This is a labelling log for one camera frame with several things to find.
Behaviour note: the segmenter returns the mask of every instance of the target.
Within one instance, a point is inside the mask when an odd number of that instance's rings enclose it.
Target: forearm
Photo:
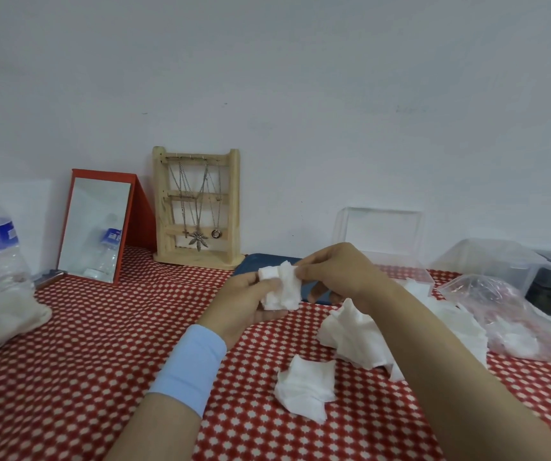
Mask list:
[[[354,300],[371,311],[449,461],[551,459],[550,429],[405,289],[372,286]]]
[[[201,426],[199,415],[174,398],[145,396],[105,461],[189,460]]]
[[[189,460],[225,353],[216,333],[188,327],[107,460]]]

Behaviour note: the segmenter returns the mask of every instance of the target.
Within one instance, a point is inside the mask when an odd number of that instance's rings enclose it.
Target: light blue wristband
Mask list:
[[[175,398],[203,417],[225,354],[226,344],[220,336],[201,325],[189,326],[148,393]]]

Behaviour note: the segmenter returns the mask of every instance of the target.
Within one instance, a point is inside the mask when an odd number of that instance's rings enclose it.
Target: blue tray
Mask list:
[[[300,260],[301,259],[298,259],[297,257],[284,257],[282,255],[250,254],[247,255],[244,261],[237,266],[233,272],[233,275],[248,273],[249,271],[257,271],[258,269],[270,267],[272,265],[280,265],[284,261],[295,263]],[[312,283],[308,283],[307,285],[303,285],[301,287],[301,297],[303,298],[303,301],[307,301],[307,295],[310,293],[310,290],[315,284],[316,282],[313,281]],[[320,296],[318,301],[316,301],[316,304],[331,305],[331,302],[329,302],[329,293],[325,293]]]

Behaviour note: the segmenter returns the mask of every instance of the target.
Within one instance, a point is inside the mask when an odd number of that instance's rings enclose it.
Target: hand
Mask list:
[[[331,290],[331,302],[342,302],[349,297],[359,308],[356,302],[364,291],[375,283],[391,282],[387,275],[350,243],[325,247],[295,265],[295,275],[298,279],[305,283],[318,281],[310,291],[309,302],[317,301],[320,296]]]
[[[246,328],[255,323],[282,318],[287,310],[260,310],[264,296],[282,287],[279,279],[258,281],[258,273],[244,273],[227,279],[199,320],[198,325],[218,333],[231,349]]]

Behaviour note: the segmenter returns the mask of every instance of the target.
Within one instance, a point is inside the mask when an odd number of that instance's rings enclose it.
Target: red polka dot tablecloth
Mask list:
[[[432,271],[437,284],[455,274]],[[155,263],[128,248],[118,286],[66,277],[38,293],[49,323],[0,348],[0,460],[100,460],[184,330],[229,273]],[[304,304],[255,325],[226,355],[195,460],[443,459],[411,389],[384,369],[336,364],[337,400],[318,425],[273,397],[295,354],[327,361],[315,339],[331,307]],[[490,370],[551,427],[551,364],[490,354]]]

